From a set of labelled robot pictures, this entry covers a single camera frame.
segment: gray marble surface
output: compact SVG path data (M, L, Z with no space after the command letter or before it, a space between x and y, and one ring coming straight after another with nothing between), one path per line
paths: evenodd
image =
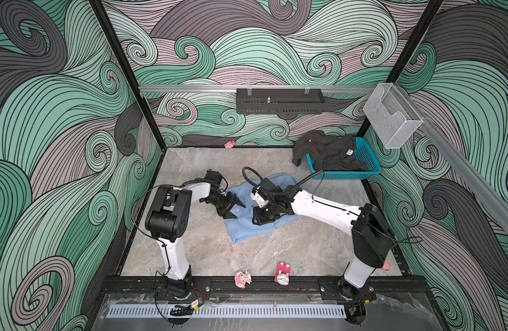
M231 188L245 182L241 174L244 166L257 170L263 177L287 173L300 180L311 173L305 160L300 167L295 167L291 158L290 148L170 148L155 185L180 185L204 177L206 170L212 169L219 171ZM318 180L310 180L302 187L312 192L318 184ZM142 220L154 193L151 192ZM360 181L324 180L315 195L350 205L362 206L368 202ZM149 233L144 221L140 222L140 228ZM274 275L279 261L290 264L291 275L337 276L343 274L352 254L349 235L309 217L234 244L224 220L213 205L206 203L191 205L188 228L182 238L192 274L201 276L230 276L240 269L252 275ZM390 271L378 269L374 275L401 275L391 252L387 261ZM149 276L155 275L156 270L165 271L158 244L137 232L122 275Z

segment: blue cloth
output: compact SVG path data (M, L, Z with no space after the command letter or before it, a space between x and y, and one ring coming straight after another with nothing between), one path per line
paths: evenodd
M288 185L294 185L298 181L293 177L287 174L276 174L268 177L271 182L273 182L276 186L285 189ZM259 184L260 180L253 181L256 184ZM237 194L237 197L241 202L247 206L243 208L238 205L234 205L230 210L231 213L237 216L237 218L226 219L224 222L226 223L226 228L234 240L234 243L242 242L249 238L252 238L257 235L266 234L271 232L272 230L287 224L292 221L296 221L299 219L300 215L284 215L276 222L272 222L265 225L254 225L252 224L252 215L253 208L258 204L250 197L252 193L252 185L249 183L244 183L243 185L237 186L235 188L229 189L230 192Z

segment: plastic laundry basket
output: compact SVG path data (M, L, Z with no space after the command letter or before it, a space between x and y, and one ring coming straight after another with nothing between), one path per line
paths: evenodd
M372 152L368 142L366 142L364 138L355 137L355 144L357 145L357 149L354 152L355 158L366 163L368 165L368 171L326 171L324 172L325 180L363 180L372 175L381 173L381 166L379 165L379 161L375 157L374 152ZM316 170L313 169L315 160L311 159L309 154L307 154L307 157L311 173L316 172ZM318 174L317 176L314 176L314 179L322 179L322 176L322 174Z

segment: swirl pattern wallpaper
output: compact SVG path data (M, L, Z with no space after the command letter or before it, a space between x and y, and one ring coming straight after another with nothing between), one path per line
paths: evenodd
M84 328L160 154L87 0L0 0L0 330Z
M508 1L441 10L399 84L508 203ZM423 239L400 246L451 330L508 331L508 235L499 219L424 133L390 150L372 129L365 138L383 168L369 182L396 237Z
M470 3L456 0L448 6ZM140 84L354 85L386 81L427 1L104 0ZM167 145L291 146L356 134L368 96L327 94L323 114L239 115L236 96L148 93Z

